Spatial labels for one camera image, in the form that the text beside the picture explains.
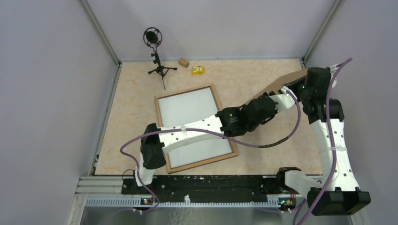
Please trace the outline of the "wooden picture frame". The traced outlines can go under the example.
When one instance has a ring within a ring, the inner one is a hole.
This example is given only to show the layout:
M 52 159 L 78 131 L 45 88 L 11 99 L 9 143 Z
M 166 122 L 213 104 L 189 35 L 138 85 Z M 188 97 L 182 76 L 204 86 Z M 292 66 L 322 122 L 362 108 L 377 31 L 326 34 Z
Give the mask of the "wooden picture frame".
M 191 88 L 155 97 L 159 126 L 176 129 L 180 125 L 199 123 L 199 129 L 214 130 L 208 118 L 222 109 L 213 85 Z M 169 174 L 215 163 L 238 156 L 236 145 L 207 133 L 207 139 L 168 151 L 165 155 Z

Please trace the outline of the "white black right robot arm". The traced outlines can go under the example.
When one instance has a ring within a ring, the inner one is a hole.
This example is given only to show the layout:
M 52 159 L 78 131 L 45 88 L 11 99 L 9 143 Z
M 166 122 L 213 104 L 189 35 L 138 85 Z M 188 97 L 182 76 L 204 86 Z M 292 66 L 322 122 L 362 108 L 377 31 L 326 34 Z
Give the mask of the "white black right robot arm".
M 306 75 L 284 84 L 272 97 L 278 112 L 301 102 L 319 146 L 323 181 L 318 183 L 298 170 L 275 180 L 281 193 L 291 189 L 313 203 L 315 216 L 350 216 L 370 204 L 371 197 L 356 181 L 344 140 L 344 112 L 339 100 L 328 98 L 330 68 L 311 67 Z

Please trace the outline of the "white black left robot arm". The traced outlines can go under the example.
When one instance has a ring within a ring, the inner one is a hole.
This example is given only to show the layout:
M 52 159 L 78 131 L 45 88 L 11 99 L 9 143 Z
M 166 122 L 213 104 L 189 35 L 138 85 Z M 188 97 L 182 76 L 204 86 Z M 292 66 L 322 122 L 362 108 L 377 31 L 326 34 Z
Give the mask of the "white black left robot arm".
M 202 120 L 175 127 L 148 125 L 139 137 L 141 156 L 133 188 L 140 194 L 148 192 L 155 170 L 166 165 L 165 156 L 169 152 L 201 141 L 243 136 L 271 121 L 278 113 L 292 106 L 299 107 L 299 102 L 297 95 L 283 86 L 278 93 L 264 92 L 248 104 L 224 108 Z

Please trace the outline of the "beach landscape photo print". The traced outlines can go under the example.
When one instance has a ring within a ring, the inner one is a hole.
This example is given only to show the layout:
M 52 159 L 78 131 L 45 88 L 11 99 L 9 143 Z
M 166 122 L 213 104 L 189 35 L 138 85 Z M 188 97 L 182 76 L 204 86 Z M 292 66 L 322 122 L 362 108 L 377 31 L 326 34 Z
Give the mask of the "beach landscape photo print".
M 238 155 L 234 143 L 218 136 L 221 103 L 213 85 L 157 96 L 155 105 L 160 128 L 179 130 L 159 135 L 169 174 Z

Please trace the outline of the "brown cardboard backing board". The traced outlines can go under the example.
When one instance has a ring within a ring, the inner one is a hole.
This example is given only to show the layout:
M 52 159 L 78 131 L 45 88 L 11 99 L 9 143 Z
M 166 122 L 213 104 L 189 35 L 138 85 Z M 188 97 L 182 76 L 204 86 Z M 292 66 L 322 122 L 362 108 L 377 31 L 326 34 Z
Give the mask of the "brown cardboard backing board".
M 254 96 L 250 97 L 245 104 L 248 104 L 251 100 L 261 96 L 263 93 L 269 93 L 269 92 L 274 92 L 277 93 L 279 89 L 282 88 L 282 86 L 286 83 L 293 82 L 307 74 L 307 69 L 302 69 L 298 70 L 292 73 L 288 73 L 285 75 L 282 75 L 278 77 L 276 80 L 265 86 L 265 88 L 261 89 L 258 93 L 256 93 Z

